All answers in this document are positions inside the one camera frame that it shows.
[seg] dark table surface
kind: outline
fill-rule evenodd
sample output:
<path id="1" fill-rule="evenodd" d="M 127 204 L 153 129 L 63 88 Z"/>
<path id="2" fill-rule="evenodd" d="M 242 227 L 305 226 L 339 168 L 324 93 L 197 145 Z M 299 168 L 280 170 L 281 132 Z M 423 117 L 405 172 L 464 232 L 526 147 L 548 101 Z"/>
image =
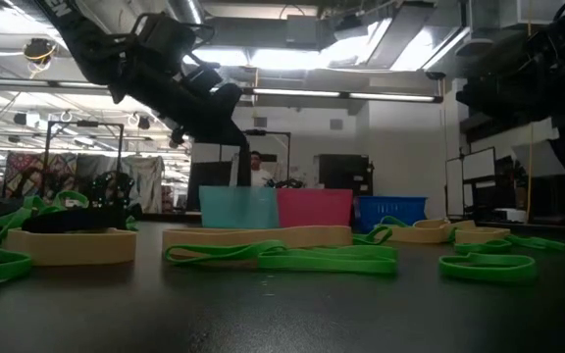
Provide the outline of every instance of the dark table surface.
<path id="1" fill-rule="evenodd" d="M 565 352 L 565 255 L 539 279 L 442 278 L 448 245 L 394 243 L 397 277 L 175 268 L 139 225 L 133 264 L 0 284 L 0 352 Z"/>

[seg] blue plastic basket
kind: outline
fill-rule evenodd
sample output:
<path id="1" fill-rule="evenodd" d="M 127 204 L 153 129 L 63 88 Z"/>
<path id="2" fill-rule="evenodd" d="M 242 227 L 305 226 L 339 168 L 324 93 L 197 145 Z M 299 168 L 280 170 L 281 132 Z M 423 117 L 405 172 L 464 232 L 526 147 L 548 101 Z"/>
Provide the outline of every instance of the blue plastic basket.
<path id="1" fill-rule="evenodd" d="M 412 226 L 424 220 L 426 197 L 359 196 L 356 200 L 357 226 L 370 232 L 385 216 L 393 216 Z"/>
<path id="2" fill-rule="evenodd" d="M 279 227 L 276 190 L 271 187 L 200 186 L 204 227 Z"/>

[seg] fabric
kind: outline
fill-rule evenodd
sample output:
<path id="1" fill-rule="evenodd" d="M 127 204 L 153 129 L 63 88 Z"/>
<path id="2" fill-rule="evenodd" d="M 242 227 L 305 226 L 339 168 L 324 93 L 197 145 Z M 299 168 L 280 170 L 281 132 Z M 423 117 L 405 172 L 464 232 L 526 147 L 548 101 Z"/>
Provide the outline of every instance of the fabric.
<path id="1" fill-rule="evenodd" d="M 271 178 L 272 175 L 266 170 L 252 171 L 252 186 L 265 186 Z"/>
<path id="2" fill-rule="evenodd" d="M 122 172 L 134 179 L 130 191 L 131 204 L 138 203 L 143 213 L 163 212 L 163 192 L 161 180 L 165 166 L 161 157 L 141 158 L 125 157 L 122 159 Z"/>
<path id="3" fill-rule="evenodd" d="M 4 175 L 5 196 L 20 198 L 33 196 L 40 191 L 44 154 L 8 154 Z M 45 178 L 45 197 L 52 200 L 59 191 L 73 190 L 76 177 L 77 154 L 50 154 Z"/>
<path id="4" fill-rule="evenodd" d="M 90 197 L 93 181 L 107 172 L 117 170 L 117 158 L 95 155 L 77 155 L 76 190 Z"/>

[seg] man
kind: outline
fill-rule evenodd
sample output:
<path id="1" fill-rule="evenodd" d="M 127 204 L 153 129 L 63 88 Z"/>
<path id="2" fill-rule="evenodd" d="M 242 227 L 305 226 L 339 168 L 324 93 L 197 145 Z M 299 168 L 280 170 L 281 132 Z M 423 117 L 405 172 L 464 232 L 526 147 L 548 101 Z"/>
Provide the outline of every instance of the man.
<path id="1" fill-rule="evenodd" d="M 252 186 L 265 186 L 267 181 L 272 178 L 272 175 L 261 169 L 261 153 L 259 151 L 252 151 L 250 160 L 252 167 Z"/>

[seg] ceiling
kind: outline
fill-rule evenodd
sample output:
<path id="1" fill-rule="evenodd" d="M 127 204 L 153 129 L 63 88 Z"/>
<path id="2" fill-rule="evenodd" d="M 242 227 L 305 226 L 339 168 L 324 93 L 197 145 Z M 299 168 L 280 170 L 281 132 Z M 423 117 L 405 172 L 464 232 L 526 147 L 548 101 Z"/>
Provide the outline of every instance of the ceiling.
<path id="1" fill-rule="evenodd" d="M 194 0 L 78 0 L 77 4 L 81 11 L 104 30 L 118 33 L 129 31 L 138 14 L 166 11 L 168 1 L 184 5 Z M 218 35 L 215 39 L 217 41 L 214 42 L 216 47 L 238 48 L 250 60 L 254 59 L 257 48 L 281 49 L 279 44 L 274 44 L 277 43 L 279 38 L 276 37 L 275 31 L 269 28 L 286 28 L 287 21 L 285 18 L 287 15 L 302 15 L 303 12 L 304 15 L 315 16 L 321 23 L 331 27 L 341 20 L 343 14 L 364 11 L 366 13 L 363 17 L 364 23 L 367 23 L 367 25 L 376 23 L 376 26 L 378 26 L 385 19 L 391 21 L 390 16 L 393 15 L 391 10 L 387 10 L 388 6 L 383 6 L 385 3 L 385 0 L 299 0 L 295 1 L 295 6 L 289 6 L 285 5 L 283 0 L 201 0 L 200 3 L 194 2 L 201 10 L 206 22 L 215 24 L 218 28 Z M 425 38 L 422 39 L 430 42 L 429 50 L 439 46 L 452 30 L 461 25 L 460 10 L 458 0 L 437 0 L 436 7 L 429 11 L 424 20 L 419 23 L 420 27 L 415 32 L 426 32 Z M 331 29 L 327 36 L 329 39 L 326 42 L 332 44 L 334 38 Z M 46 38 L 61 44 L 49 69 L 38 73 L 35 78 L 85 81 L 66 46 L 62 45 L 64 44 L 62 38 L 49 23 L 44 21 L 44 18 L 41 18 L 41 14 L 36 11 L 35 7 L 32 7 L 31 0 L 0 0 L 0 77 L 27 79 L 31 76 L 32 67 L 28 65 L 24 56 L 19 55 L 19 52 L 32 38 Z M 380 50 L 388 53 L 390 50 L 395 50 L 394 48 L 397 45 L 390 46 L 383 43 L 379 47 Z M 350 49 L 348 52 L 357 52 L 355 55 L 358 56 L 357 49 Z M 402 52 L 403 49 L 406 49 L 406 45 L 398 50 Z M 379 53 L 375 51 L 370 54 L 377 56 Z M 413 60 L 416 57 L 416 52 L 409 55 L 407 61 Z M 391 56 L 394 59 L 398 58 L 398 55 Z M 449 60 L 441 60 L 433 66 L 433 70 L 444 71 L 450 76 L 452 69 L 449 62 Z M 347 62 L 335 63 L 329 64 L 328 68 L 313 70 L 247 70 L 242 67 L 223 66 L 220 73 L 225 81 L 267 88 L 437 94 L 437 83 L 435 81 L 429 80 L 422 72 L 406 71 L 409 70 L 406 66 L 402 72 L 389 72 L 389 67 L 376 66 L 370 62 L 359 65 L 352 64 L 354 65 Z M 48 92 L 19 93 L 0 89 L 0 108 L 5 107 L 13 99 L 14 104 L 10 107 L 9 112 L 2 114 L 0 111 L 0 146 L 2 147 L 31 148 L 44 145 L 44 136 L 41 135 L 45 132 L 44 126 L 16 125 L 13 118 L 17 113 L 37 112 L 41 119 L 46 121 L 47 119 L 60 120 L 61 115 L 69 112 L 73 114 L 73 121 L 95 120 L 104 123 L 124 124 L 127 136 L 124 151 L 130 153 L 136 151 L 165 152 L 168 148 L 169 130 L 160 122 L 151 118 L 150 129 L 139 130 L 136 126 L 136 118 L 132 114 L 138 113 L 139 116 L 147 116 L 150 112 L 146 107 L 130 98 L 126 98 L 119 105 L 114 105 L 112 99 L 107 95 Z M 349 114 L 354 115 L 360 110 L 364 102 L 345 99 L 260 96 L 256 99 L 245 99 L 241 104 L 271 107 L 339 108 L 347 109 Z M 70 126 L 70 130 L 80 136 L 115 133 L 105 127 L 97 130 Z M 10 142 L 8 134 L 11 133 L 22 135 L 22 142 Z M 62 136 L 53 141 L 51 148 L 81 148 L 73 143 L 69 133 L 63 131 L 60 133 Z M 136 138 L 140 135 L 150 136 L 151 140 L 139 141 Z M 114 140 L 98 141 L 103 144 L 99 146 L 96 144 L 93 148 L 110 152 L 117 146 Z M 188 159 L 188 148 L 189 145 L 187 144 L 182 149 L 173 150 L 173 158 L 178 163 Z"/>

